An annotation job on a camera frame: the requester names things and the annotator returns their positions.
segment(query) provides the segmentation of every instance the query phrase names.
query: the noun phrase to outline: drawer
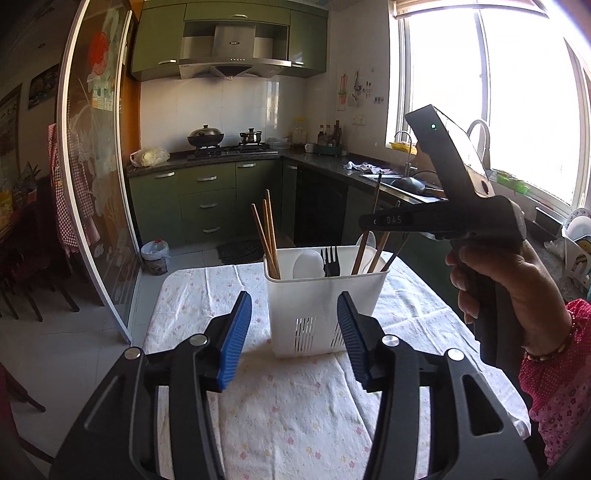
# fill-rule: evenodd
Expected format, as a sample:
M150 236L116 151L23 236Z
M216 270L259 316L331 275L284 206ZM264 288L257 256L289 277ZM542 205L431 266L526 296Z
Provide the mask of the drawer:
M215 190L179 196L188 244L228 238L236 232L236 190Z
M202 167L177 170L177 189L184 193L210 192L236 187L234 163L203 165Z

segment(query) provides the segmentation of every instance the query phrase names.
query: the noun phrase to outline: poster on wall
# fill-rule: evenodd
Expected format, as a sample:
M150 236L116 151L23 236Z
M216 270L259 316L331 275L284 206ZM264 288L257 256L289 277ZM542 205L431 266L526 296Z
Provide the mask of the poster on wall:
M18 180L18 107L22 84L0 100L0 190Z
M60 76L60 64L54 65L31 80L29 110L45 100L55 97Z

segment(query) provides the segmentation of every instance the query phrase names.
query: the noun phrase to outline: chopstick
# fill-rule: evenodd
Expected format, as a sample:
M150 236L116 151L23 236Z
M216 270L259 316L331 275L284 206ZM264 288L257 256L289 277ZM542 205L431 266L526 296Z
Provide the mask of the chopstick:
M379 195L379 186L382 184L382 174L378 176L378 184L375 186L375 193L374 193L374 208L372 209L372 213L375 213L375 208L378 205L378 195ZM359 273L359 267L361 266L361 261L363 260L363 254L365 253L365 246L368 243L368 236L369 230L363 232L361 237L361 244L359 245L359 250L357 250L357 257L355 257L355 263L353 264L353 270L351 271L351 275L357 275Z
M269 276L271 278L279 280L279 275L277 274L277 270L275 269L275 262L273 261L271 251L269 249L269 245L267 244L267 239L265 237L265 232L262 229L261 219L258 216L258 212L256 211L256 205L254 203L251 203L251 210L252 210L252 216L255 219L256 229L258 230L258 234L261 239L263 250L265 251L265 256L267 257L267 268L269 270Z
M398 250L396 250L392 256L389 258L389 260L386 262L386 264L382 267L382 270L380 270L380 272L385 272L387 269L390 268L390 265L392 265L392 262L394 260L396 260L396 257L400 254L402 248L404 247L404 245L406 244L408 237L410 237L410 233L408 232L404 232L402 234L402 244L400 245L400 247L398 247Z
M269 190L265 191L267 195L267 209L269 214L269 229L270 229L270 245L271 248L271 255L273 256L273 263L275 264L275 269L277 270L277 275L279 276L279 280L281 279L281 272L279 271L279 259L277 258L277 242L275 240L275 223L273 222L273 210L271 209L271 193Z
M374 272L375 266L378 264L378 260L380 258L380 255L382 255L382 252L384 251L384 247L386 246L386 242L388 241L389 236L390 232L384 232L382 238L379 240L378 249L375 251L374 259L371 261L369 265L368 273Z

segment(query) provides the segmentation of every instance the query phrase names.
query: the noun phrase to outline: table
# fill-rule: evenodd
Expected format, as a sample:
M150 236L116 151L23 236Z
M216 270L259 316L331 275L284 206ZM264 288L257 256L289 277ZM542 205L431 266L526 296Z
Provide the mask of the table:
M228 313L241 290L252 296L252 320L230 386L209 394L212 423L228 480L359 480L367 464L380 393L355 380L346 352L276 359L271 350L262 263L180 270L164 282L144 350L174 348L209 320ZM424 352L462 350L497 394L520 435L529 435L521 397L504 374L484 365L479 344L456 314L400 259L386 277L374 311L386 333ZM417 478L427 473L428 391L421 389ZM158 406L161 474L174 478L168 397Z

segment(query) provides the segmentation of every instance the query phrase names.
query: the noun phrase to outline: trash can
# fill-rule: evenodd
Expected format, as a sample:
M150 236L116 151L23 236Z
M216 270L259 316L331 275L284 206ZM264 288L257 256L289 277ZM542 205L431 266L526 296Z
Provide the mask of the trash can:
M166 257L169 257L168 243L164 240L154 240L142 247L142 258L146 270L152 275L164 275L168 271Z

